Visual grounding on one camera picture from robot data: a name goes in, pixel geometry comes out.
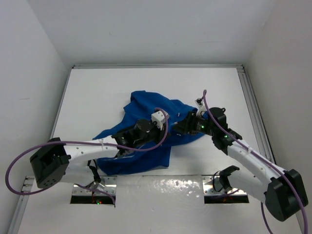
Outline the blue zip-up jacket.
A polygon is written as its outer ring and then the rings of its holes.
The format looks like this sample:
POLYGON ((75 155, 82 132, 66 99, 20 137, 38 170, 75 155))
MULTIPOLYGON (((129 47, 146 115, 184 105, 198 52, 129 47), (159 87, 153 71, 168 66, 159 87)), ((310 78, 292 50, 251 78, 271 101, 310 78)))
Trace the blue zip-up jacket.
POLYGON ((203 136, 201 133, 182 135, 173 129, 176 122, 182 121, 191 112, 197 112, 196 107, 178 99, 168 99, 154 92, 134 91, 129 104, 123 109, 122 121, 111 129, 103 130, 95 139, 113 136, 118 145, 140 151, 121 149, 124 157, 113 159, 105 156, 97 159, 98 167, 107 175, 128 175, 167 168, 173 146, 188 144, 203 136), (155 108, 167 112, 168 127, 160 129, 151 120, 155 108))

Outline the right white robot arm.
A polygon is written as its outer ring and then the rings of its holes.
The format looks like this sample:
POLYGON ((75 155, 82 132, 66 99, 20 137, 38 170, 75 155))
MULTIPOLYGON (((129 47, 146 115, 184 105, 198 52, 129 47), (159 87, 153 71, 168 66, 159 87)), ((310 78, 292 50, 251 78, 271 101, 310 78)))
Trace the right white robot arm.
POLYGON ((210 108, 212 117, 200 117, 195 111, 177 122, 173 129, 181 135, 202 133, 211 136, 213 144, 225 155, 235 159, 248 171, 229 166, 213 179, 215 192, 227 192, 233 188, 243 190, 264 203, 270 214, 285 221, 301 207, 308 205, 302 177, 296 170, 285 170, 272 164, 255 151, 242 137, 228 128, 224 108, 210 108))

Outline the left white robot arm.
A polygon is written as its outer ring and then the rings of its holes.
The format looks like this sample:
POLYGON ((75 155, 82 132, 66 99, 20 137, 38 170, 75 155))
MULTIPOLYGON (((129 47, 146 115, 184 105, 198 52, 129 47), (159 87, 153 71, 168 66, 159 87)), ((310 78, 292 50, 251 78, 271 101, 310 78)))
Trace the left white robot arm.
POLYGON ((148 152, 152 143, 159 147, 167 132, 165 120, 140 119, 112 136, 79 144, 54 138, 30 157, 37 187, 48 189, 59 182, 88 186, 100 178, 94 167, 82 163, 98 158, 133 158, 148 152))

